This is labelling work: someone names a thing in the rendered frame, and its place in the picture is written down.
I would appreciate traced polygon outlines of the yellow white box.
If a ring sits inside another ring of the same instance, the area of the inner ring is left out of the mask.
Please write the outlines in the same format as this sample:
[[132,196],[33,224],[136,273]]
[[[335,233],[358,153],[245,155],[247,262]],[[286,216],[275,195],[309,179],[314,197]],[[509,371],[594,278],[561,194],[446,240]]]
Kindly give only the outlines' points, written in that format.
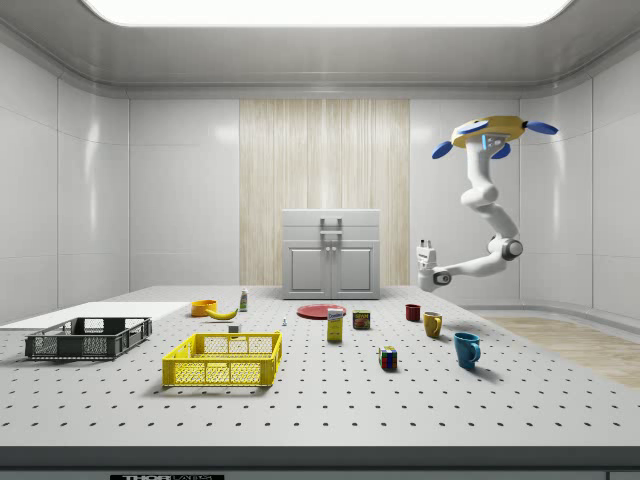
[[346,311],[342,307],[329,308],[327,310],[327,340],[329,342],[341,342],[343,332],[343,318]]

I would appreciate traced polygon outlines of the white cabinet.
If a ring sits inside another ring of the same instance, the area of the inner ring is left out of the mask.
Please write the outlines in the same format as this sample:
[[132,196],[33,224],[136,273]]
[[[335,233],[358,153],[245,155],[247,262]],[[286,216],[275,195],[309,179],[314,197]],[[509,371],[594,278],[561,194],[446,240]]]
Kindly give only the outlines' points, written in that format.
[[378,209],[284,209],[285,299],[377,299]]

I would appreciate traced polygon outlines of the red plate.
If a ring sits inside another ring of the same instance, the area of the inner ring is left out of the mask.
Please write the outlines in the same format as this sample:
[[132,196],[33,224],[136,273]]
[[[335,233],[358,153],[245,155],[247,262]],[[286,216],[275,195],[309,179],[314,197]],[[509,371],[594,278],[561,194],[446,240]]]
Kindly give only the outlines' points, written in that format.
[[342,318],[346,309],[335,304],[311,304],[297,309],[297,315],[312,320],[335,320]]

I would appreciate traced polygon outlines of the dark grey basket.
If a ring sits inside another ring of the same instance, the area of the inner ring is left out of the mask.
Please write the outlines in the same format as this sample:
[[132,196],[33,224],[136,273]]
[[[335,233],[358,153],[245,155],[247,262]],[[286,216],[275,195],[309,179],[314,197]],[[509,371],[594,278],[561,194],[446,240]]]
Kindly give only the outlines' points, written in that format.
[[76,317],[29,334],[25,355],[34,360],[115,359],[151,333],[150,317]]

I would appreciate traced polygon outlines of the blue mug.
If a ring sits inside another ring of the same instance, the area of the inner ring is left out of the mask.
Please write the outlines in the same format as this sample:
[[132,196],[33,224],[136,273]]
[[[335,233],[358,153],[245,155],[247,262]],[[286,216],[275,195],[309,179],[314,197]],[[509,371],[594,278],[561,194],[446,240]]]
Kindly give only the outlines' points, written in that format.
[[454,345],[460,367],[472,370],[481,357],[480,338],[472,333],[457,332]]

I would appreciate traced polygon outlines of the yellow basket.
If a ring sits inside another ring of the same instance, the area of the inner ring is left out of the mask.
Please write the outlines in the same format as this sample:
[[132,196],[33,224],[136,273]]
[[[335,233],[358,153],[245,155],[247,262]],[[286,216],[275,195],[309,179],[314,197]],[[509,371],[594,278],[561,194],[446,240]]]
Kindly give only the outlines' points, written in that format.
[[282,358],[273,333],[195,333],[162,359],[165,386],[270,386]]

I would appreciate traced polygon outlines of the drone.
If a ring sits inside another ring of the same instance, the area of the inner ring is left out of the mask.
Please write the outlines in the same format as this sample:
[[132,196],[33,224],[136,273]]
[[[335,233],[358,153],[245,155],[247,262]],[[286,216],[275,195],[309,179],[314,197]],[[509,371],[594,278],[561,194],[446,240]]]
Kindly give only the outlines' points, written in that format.
[[446,155],[453,146],[465,148],[466,140],[475,135],[482,136],[483,147],[487,148],[489,135],[504,134],[507,138],[492,159],[504,158],[511,152],[509,141],[519,138],[526,129],[546,135],[555,135],[558,132],[556,127],[544,122],[524,121],[518,116],[490,116],[456,127],[452,132],[451,140],[440,143],[432,152],[432,157],[437,159]]

